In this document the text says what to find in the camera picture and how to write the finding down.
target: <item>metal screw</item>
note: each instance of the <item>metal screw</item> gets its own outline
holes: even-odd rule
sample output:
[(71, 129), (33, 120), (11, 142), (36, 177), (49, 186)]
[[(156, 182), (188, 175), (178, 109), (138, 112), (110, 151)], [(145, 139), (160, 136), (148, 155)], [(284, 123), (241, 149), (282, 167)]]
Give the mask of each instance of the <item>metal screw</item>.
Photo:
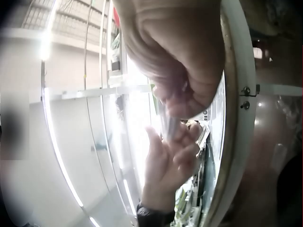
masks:
[(245, 110), (249, 109), (250, 107), (250, 103), (248, 101), (245, 101), (241, 106), (240, 108), (244, 108)]
[(249, 95), (250, 94), (250, 88), (249, 87), (244, 87), (242, 92), (244, 92), (245, 95)]

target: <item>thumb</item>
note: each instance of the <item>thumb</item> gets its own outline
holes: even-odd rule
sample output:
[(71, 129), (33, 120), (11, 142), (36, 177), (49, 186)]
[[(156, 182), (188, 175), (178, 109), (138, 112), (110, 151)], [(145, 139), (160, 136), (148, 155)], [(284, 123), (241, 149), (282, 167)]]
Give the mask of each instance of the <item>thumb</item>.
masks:
[(149, 150), (153, 152), (159, 152), (162, 148), (162, 141), (160, 139), (160, 136), (151, 126), (147, 126), (145, 130), (149, 138)]

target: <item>metal rod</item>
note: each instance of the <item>metal rod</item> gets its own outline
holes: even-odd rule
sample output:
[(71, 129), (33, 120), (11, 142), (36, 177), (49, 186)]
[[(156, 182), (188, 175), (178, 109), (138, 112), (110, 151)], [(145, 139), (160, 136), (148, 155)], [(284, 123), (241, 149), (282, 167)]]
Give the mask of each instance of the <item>metal rod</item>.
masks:
[(102, 7), (102, 15), (101, 15), (101, 24), (100, 24), (100, 39), (99, 39), (99, 71), (100, 71), (100, 76), (101, 76), (101, 87), (103, 87), (102, 84), (102, 47), (103, 47), (103, 29), (104, 28), (104, 15), (105, 15), (105, 5), (106, 1), (103, 2), (103, 7)]
[(88, 35), (88, 22), (89, 16), (91, 14), (93, 0), (89, 4), (88, 15), (87, 15), (87, 22), (86, 22), (86, 31), (85, 31), (85, 42), (84, 42), (84, 90), (86, 90), (86, 46), (87, 46), (87, 35)]
[(261, 95), (302, 96), (302, 87), (281, 84), (260, 84)]

